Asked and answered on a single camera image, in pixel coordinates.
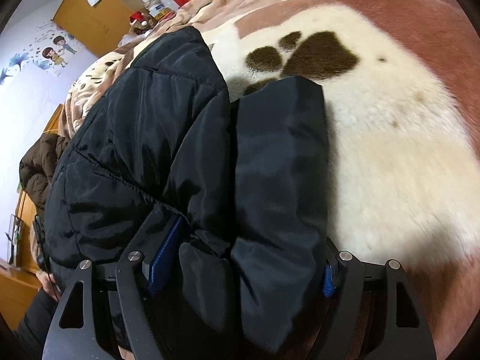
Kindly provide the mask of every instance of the blanket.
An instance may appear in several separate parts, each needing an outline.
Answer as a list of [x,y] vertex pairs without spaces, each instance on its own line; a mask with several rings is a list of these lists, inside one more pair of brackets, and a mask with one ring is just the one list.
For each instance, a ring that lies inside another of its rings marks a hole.
[[75,135],[90,108],[112,84],[116,63],[143,39],[134,39],[99,58],[70,86],[58,119],[59,135],[67,138]]
[[192,0],[116,55],[87,102],[71,97],[73,124],[147,45],[186,25],[231,101],[291,75],[323,86],[329,236],[362,261],[402,263],[445,359],[480,307],[480,40],[457,2]]

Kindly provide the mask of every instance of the beige blanket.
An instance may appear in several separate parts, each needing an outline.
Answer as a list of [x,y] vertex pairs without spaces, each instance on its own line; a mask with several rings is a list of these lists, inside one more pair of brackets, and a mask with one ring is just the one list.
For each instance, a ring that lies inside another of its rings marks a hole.
[[98,81],[81,76],[63,134],[141,50],[184,25],[202,33],[232,101],[287,75],[323,86],[329,236],[363,261],[403,264],[445,359],[480,306],[480,40],[455,0],[192,0],[101,58],[92,71],[114,63]]

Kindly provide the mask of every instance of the cartoon couple sticker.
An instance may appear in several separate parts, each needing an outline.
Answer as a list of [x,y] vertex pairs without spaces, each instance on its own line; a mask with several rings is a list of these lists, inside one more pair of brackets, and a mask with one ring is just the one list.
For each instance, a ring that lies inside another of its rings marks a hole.
[[[62,47],[63,52],[65,52],[66,50],[72,54],[76,54],[76,51],[72,49],[72,47],[65,42],[65,38],[61,35],[57,36],[53,40],[53,43],[57,46]],[[63,68],[67,64],[67,62],[65,62],[65,60],[60,55],[58,55],[52,47],[47,47],[46,49],[44,49],[42,51],[42,55],[46,59],[51,59],[55,65],[61,65]]]

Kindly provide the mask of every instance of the cartoon girl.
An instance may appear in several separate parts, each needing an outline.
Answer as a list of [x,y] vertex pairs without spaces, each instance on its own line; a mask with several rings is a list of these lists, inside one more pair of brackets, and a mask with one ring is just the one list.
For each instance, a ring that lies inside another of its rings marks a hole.
[[58,55],[51,47],[47,47],[45,50],[43,50],[42,55],[46,59],[51,59],[55,65],[61,65],[62,67],[65,67],[65,65],[67,64],[63,60],[63,58]]

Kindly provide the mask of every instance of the santa hat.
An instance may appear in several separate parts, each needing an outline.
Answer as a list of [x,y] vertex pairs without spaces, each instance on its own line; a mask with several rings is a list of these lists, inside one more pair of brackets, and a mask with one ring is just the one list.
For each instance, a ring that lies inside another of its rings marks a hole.
[[135,24],[136,21],[141,21],[143,26],[146,26],[148,24],[145,20],[143,20],[142,13],[138,11],[130,16],[130,25]]

